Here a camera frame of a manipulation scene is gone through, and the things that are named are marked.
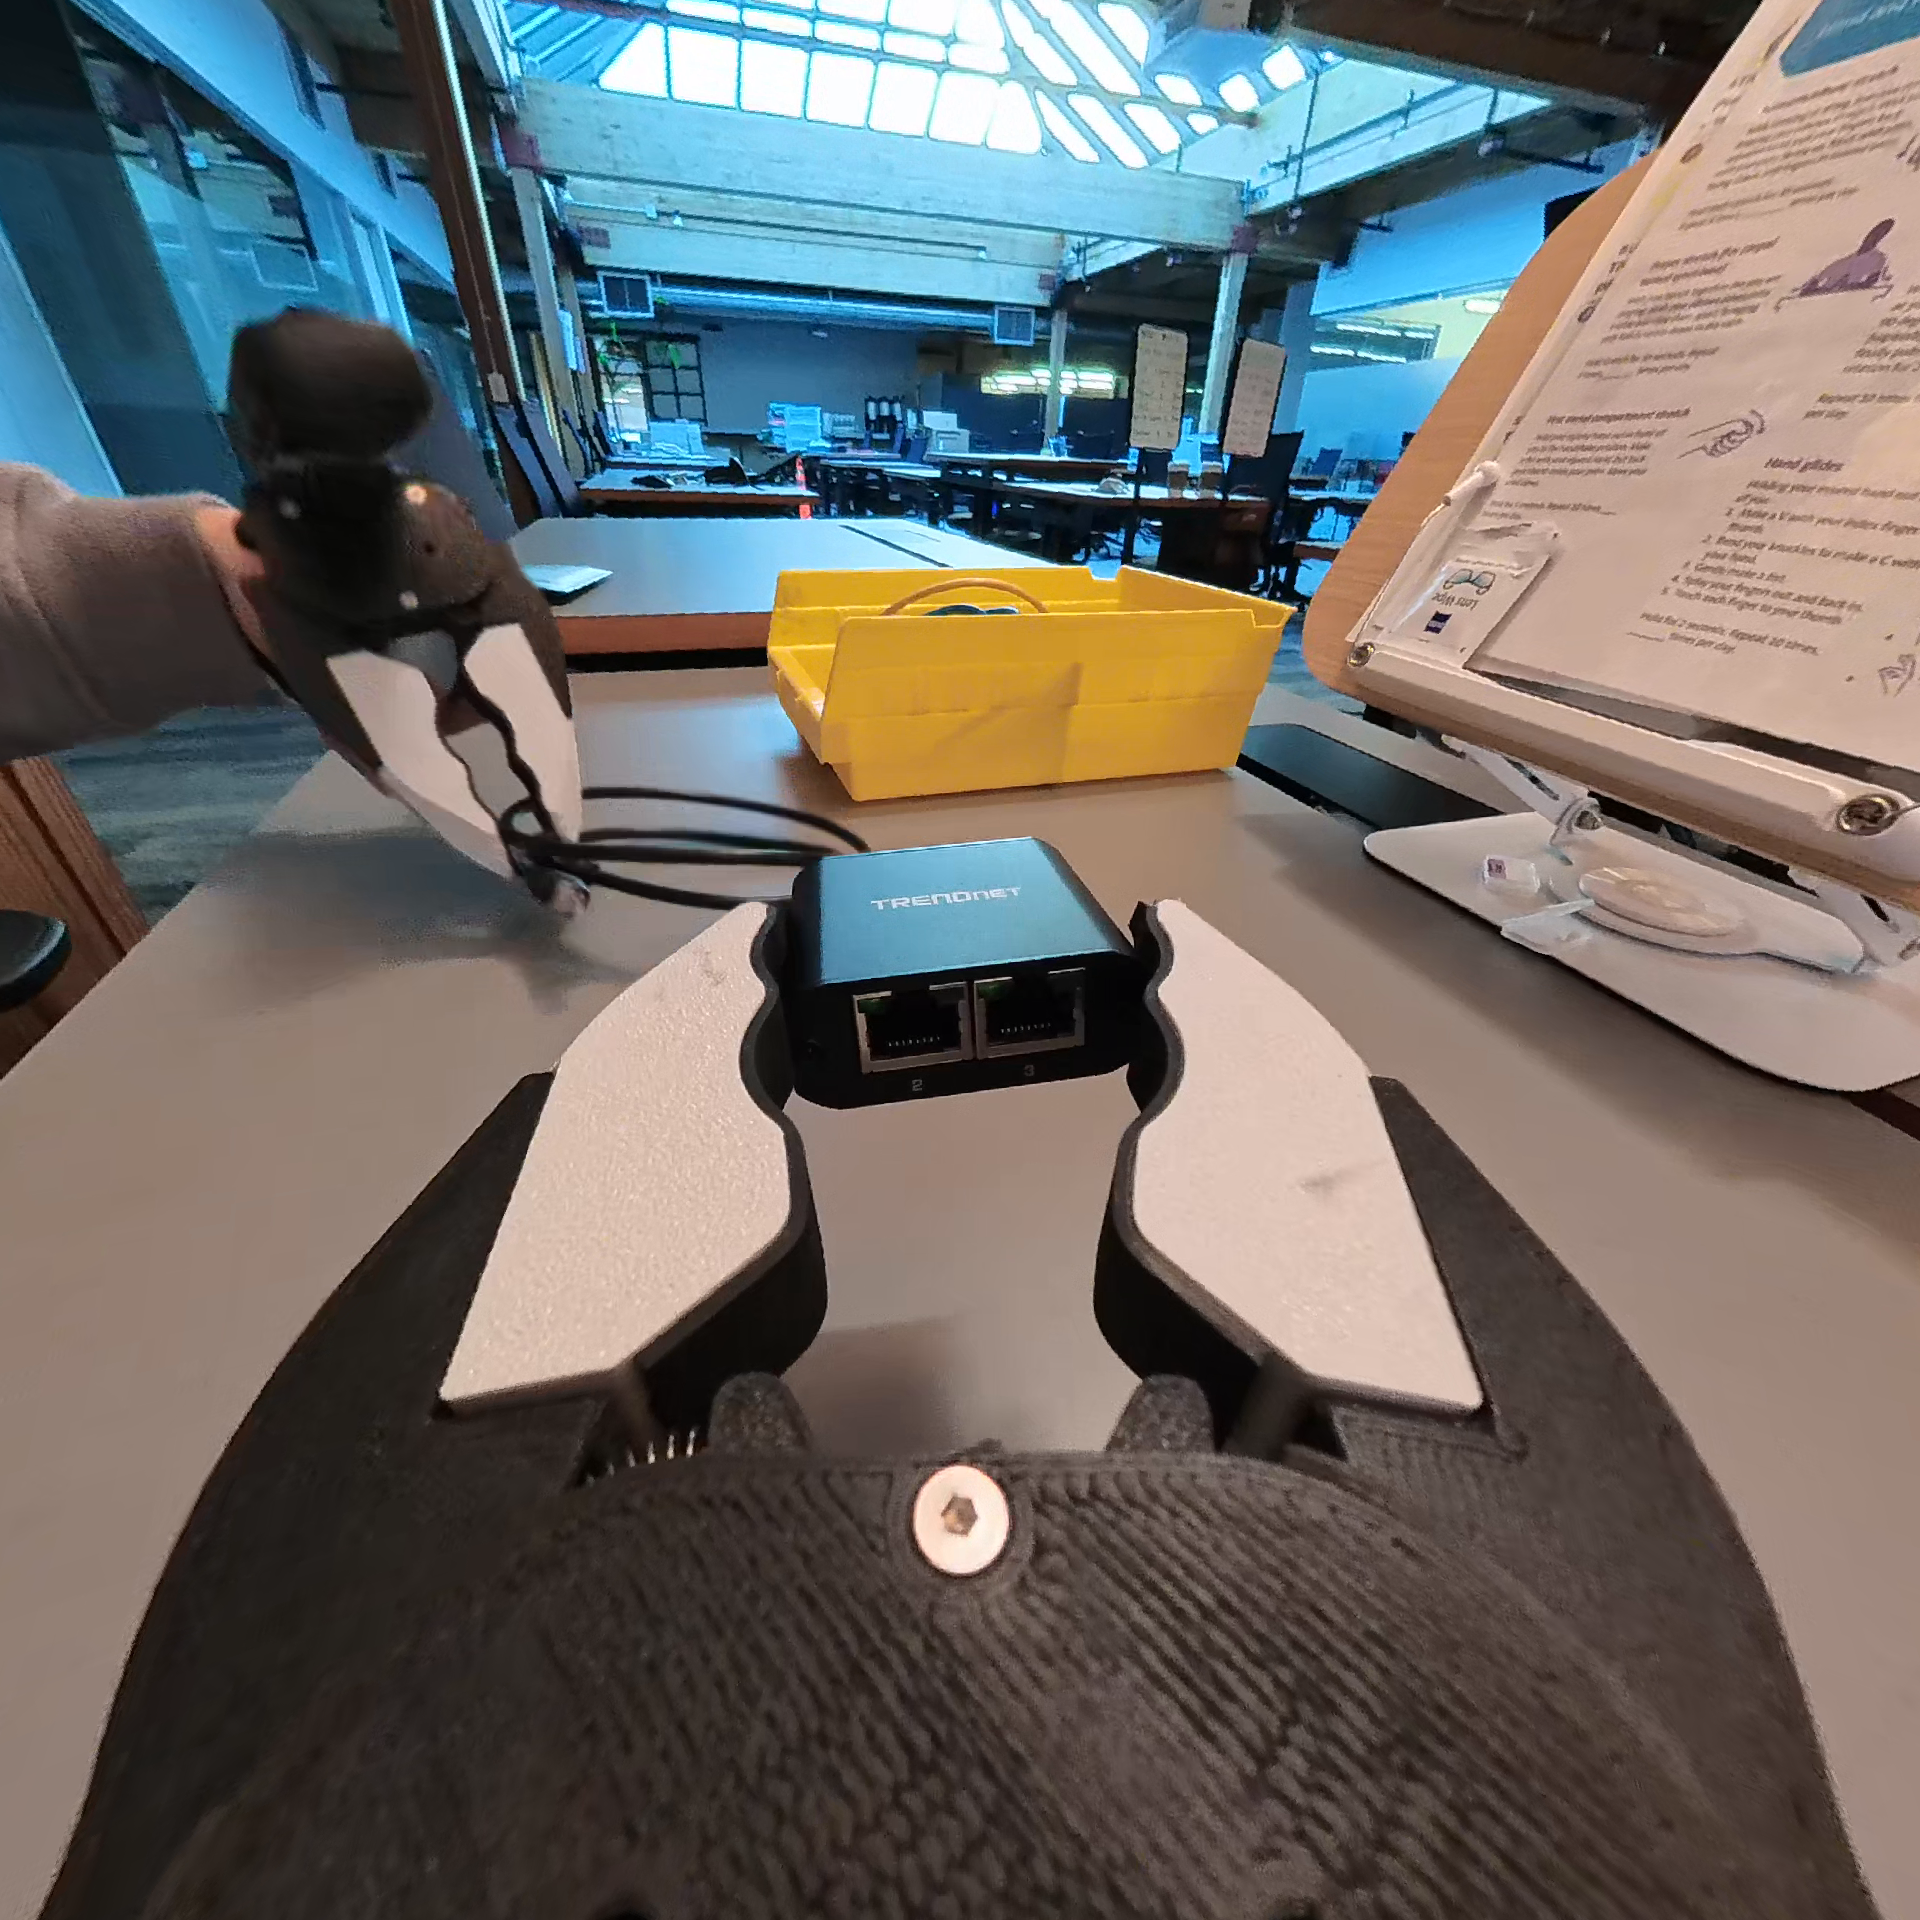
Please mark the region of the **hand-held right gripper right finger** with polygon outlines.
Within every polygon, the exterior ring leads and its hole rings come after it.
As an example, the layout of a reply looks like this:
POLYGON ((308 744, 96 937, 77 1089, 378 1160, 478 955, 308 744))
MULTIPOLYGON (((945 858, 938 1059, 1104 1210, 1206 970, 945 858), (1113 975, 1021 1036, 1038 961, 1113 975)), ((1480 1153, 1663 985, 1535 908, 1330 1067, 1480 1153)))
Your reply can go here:
POLYGON ((1336 1404, 1474 1417, 1485 1387, 1378 1091, 1349 1039, 1179 898, 1134 913, 1137 1102, 1096 1253, 1096 1325, 1211 1417, 1336 1404))

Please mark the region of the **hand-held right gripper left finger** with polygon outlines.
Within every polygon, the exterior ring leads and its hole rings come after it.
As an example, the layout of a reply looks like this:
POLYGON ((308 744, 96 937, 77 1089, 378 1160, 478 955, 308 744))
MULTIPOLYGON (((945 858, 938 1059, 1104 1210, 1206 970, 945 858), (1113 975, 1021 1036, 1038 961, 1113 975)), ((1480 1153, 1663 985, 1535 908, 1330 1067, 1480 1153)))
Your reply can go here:
POLYGON ((560 1054, 443 1404, 704 1417, 725 1381, 796 1364, 827 1278, 789 1091, 779 908, 738 905, 560 1054))

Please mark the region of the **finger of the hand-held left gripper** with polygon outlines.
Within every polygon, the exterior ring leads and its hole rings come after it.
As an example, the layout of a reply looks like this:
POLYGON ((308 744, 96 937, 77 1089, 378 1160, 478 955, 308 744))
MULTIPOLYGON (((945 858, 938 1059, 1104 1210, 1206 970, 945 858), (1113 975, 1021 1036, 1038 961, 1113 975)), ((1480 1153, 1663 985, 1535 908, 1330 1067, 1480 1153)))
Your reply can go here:
POLYGON ((462 653, 466 646, 353 646, 325 657, 324 734, 454 852, 515 881, 460 751, 478 726, 457 690, 462 653))
POLYGON ((460 747, 511 879, 545 908, 586 908, 586 881, 556 869, 524 838, 574 845, 586 827, 583 757, 564 679, 549 679, 521 623, 481 630, 460 657, 460 697, 478 716, 460 747))

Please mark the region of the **black ethernet splitter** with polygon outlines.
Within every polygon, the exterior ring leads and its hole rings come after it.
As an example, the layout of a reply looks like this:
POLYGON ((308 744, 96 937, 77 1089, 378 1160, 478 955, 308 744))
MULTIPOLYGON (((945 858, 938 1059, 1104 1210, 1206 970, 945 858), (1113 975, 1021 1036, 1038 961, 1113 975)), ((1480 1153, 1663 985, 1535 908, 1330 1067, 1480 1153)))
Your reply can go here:
POLYGON ((1104 1078, 1143 970, 1042 838, 826 858, 781 908, 794 1091, 826 1109, 1104 1078))

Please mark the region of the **yellow plastic bin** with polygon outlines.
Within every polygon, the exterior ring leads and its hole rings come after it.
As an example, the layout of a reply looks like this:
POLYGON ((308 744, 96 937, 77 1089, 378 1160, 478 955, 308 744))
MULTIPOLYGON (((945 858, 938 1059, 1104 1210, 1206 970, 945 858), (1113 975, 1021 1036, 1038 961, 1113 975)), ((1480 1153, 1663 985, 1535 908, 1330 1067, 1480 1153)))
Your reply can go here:
POLYGON ((1230 768, 1293 617, 1152 568, 794 568, 767 664, 855 804, 1230 768), (909 617, 915 603, 1018 613, 909 617))

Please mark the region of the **person's left forearm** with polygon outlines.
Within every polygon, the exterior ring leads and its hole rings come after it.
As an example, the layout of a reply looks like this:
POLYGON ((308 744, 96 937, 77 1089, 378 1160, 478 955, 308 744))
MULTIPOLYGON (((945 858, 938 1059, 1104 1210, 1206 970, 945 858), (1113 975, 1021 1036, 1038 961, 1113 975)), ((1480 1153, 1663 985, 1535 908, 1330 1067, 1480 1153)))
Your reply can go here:
POLYGON ((228 502, 92 499, 3 465, 3 761, 268 703, 255 586, 228 502))

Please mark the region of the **grey desk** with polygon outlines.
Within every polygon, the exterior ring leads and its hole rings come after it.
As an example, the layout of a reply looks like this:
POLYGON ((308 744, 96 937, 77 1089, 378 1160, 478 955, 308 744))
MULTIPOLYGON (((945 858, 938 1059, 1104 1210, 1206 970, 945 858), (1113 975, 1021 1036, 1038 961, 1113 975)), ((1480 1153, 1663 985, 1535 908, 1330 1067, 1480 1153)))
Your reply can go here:
MULTIPOLYGON (((1737 1071, 1378 869, 1244 774, 855 813, 1042 836, 1116 921, 1182 898, 1309 998, 1608 1308, 1741 1521, 1852 1850, 1916 1915, 1916 1139, 1737 1071)), ((495 1102, 701 917, 559 929, 319 761, 3 1078, 3 1915, 35 1915, 202 1479, 324 1298, 495 1102)), ((1123 1078, 794 1107, 834 1452, 1099 1447, 1123 1078)))

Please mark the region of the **row of background tables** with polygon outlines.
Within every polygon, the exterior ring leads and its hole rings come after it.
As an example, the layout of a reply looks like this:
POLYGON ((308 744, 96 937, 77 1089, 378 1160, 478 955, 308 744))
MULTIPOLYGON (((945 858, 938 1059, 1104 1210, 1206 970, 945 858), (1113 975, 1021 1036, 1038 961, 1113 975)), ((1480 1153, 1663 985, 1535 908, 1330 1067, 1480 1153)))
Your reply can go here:
POLYGON ((922 521, 1045 562, 1123 557, 1164 576, 1293 598, 1303 568, 1330 568, 1336 541, 1312 541, 1334 510, 1359 499, 1294 493, 1164 493, 1099 461, 1042 455, 789 455, 772 478, 686 478, 654 468, 606 468, 580 481, 580 506, 600 516, 805 516, 922 521))

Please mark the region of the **white lens wipe packet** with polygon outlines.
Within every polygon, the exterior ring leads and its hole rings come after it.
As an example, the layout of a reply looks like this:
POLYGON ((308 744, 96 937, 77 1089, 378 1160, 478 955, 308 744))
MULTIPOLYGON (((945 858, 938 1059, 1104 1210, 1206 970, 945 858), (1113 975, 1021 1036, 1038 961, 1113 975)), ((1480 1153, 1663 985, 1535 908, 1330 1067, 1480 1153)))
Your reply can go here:
POLYGON ((1557 530, 1506 522, 1461 533, 1376 624, 1372 646, 1418 650, 1464 667, 1499 637, 1557 556, 1557 530))

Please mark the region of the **wooden document stand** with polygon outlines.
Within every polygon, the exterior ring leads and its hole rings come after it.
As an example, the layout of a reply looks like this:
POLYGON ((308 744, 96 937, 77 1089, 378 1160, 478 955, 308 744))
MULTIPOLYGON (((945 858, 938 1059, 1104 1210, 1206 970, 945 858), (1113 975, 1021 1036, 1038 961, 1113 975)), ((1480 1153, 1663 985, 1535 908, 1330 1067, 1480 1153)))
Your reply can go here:
MULTIPOLYGON (((1557 308, 1588 275, 1588 263, 1602 253, 1647 167, 1650 159, 1597 186, 1597 192, 1575 198, 1564 220, 1543 234, 1543 246, 1513 280, 1501 308, 1488 318, 1376 502, 1365 510, 1361 526, 1330 566, 1327 584, 1312 592, 1304 660, 1323 687, 1355 697, 1361 696, 1361 683, 1349 672, 1355 630, 1403 562, 1421 521, 1441 506, 1441 494, 1472 468, 1476 441, 1495 425, 1499 408, 1521 384, 1547 323, 1557 318, 1557 308)), ((1464 793, 1474 778, 1472 765, 1476 765, 1480 788, 1501 788, 1501 797, 1521 800, 1522 809, 1464 824, 1383 827, 1365 838, 1365 852, 1372 862, 1461 905, 1467 917, 1499 926, 1522 898, 1510 888, 1485 888, 1476 879, 1480 858, 1547 852, 1547 819, 1529 809, 1535 800, 1543 800, 1543 789, 1529 783, 1513 789, 1510 761, 1492 765, 1480 747, 1429 747, 1418 774, 1429 783, 1464 793)), ((1557 974, 1581 975, 1623 1003, 1668 1020, 1668 1027, 1692 1036, 1727 1059, 1790 1084, 1801 1084, 1801 1078, 1772 1057, 1788 1050, 1792 1054, 1792 1063, 1811 1067, 1811 1020, 1830 1009, 1825 998, 1815 995, 1815 974, 1762 955, 1685 955, 1623 942, 1602 926, 1574 926, 1570 942, 1553 942, 1535 947, 1535 955, 1557 974)))

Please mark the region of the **tall whiteboard on stand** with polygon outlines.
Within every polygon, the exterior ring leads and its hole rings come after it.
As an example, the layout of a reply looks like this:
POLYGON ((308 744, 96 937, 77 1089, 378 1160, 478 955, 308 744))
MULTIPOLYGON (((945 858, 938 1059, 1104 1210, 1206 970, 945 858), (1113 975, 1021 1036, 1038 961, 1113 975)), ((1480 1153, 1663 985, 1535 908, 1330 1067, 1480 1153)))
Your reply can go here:
POLYGON ((1245 337, 1238 345, 1230 408, 1217 433, 1217 449, 1230 461, 1260 461, 1276 401, 1286 390, 1286 348, 1275 339, 1245 337))
POLYGON ((1130 427, 1137 454, 1175 449, 1185 418, 1185 331, 1142 323, 1134 332, 1130 427))

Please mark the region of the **blue header printed sheet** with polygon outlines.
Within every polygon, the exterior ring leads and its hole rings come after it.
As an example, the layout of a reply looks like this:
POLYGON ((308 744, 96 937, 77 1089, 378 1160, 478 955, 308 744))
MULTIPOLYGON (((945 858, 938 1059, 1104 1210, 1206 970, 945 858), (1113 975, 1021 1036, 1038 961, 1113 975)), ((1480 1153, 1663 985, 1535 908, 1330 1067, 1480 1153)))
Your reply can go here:
POLYGON ((1474 653, 1916 768, 1916 4, 1762 4, 1526 390, 1474 653))

